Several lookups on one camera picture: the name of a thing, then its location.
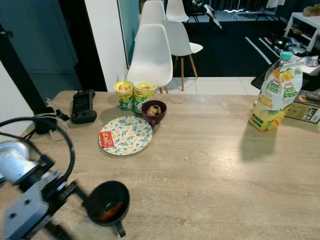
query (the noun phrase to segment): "mug handle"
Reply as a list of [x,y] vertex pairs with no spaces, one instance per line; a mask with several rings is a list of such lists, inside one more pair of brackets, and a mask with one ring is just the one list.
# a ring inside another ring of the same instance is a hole
[[124,226],[122,226],[121,221],[117,222],[115,226],[116,226],[116,229],[118,230],[120,237],[123,238],[126,235],[126,231],[124,229]]

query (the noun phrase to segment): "black rug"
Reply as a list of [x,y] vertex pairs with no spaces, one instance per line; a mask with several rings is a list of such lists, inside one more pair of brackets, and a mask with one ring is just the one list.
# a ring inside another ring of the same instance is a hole
[[[199,77],[255,77],[268,68],[266,60],[245,39],[248,37],[274,63],[274,55],[259,38],[271,33],[283,34],[286,27],[278,21],[233,21],[222,22],[226,30],[209,28],[208,23],[186,23],[190,42],[203,46],[203,50],[192,55]],[[173,73],[181,77],[181,64]],[[194,77],[188,57],[184,57],[184,76]]]

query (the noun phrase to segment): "bottle cap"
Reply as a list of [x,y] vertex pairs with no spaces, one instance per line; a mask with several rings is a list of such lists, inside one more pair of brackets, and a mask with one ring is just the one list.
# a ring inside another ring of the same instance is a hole
[[292,53],[289,51],[283,51],[280,54],[280,58],[285,59],[285,60],[289,60],[292,57]]

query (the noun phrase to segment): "black mug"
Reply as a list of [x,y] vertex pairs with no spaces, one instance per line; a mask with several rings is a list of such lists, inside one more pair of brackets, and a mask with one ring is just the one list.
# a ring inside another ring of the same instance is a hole
[[92,217],[87,211],[89,218],[98,225],[109,227],[116,226],[121,238],[126,235],[126,231],[121,221],[125,218],[129,211],[130,195],[127,187],[119,181],[105,181],[97,186],[90,194],[89,199],[97,208],[108,210],[117,203],[122,202],[120,210],[107,220],[99,220]]

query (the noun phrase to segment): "white chair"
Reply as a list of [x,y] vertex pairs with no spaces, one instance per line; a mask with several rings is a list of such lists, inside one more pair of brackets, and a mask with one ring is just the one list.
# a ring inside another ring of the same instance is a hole
[[184,56],[190,58],[192,69],[195,78],[198,78],[192,54],[196,54],[204,47],[200,44],[189,42],[189,37],[185,26],[181,22],[162,20],[162,25],[165,28],[166,35],[169,41],[171,54],[175,57],[175,64],[177,64],[178,57],[181,57],[181,87],[184,90]]
[[186,22],[189,20],[182,0],[168,0],[165,15],[166,19],[175,22]]
[[166,19],[166,14],[162,1],[145,1],[141,12],[140,26],[145,24],[161,24],[163,19]]
[[152,83],[162,93],[164,87],[172,80],[173,66],[166,35],[161,24],[145,24],[140,26],[135,39],[132,63],[126,79],[137,82]]

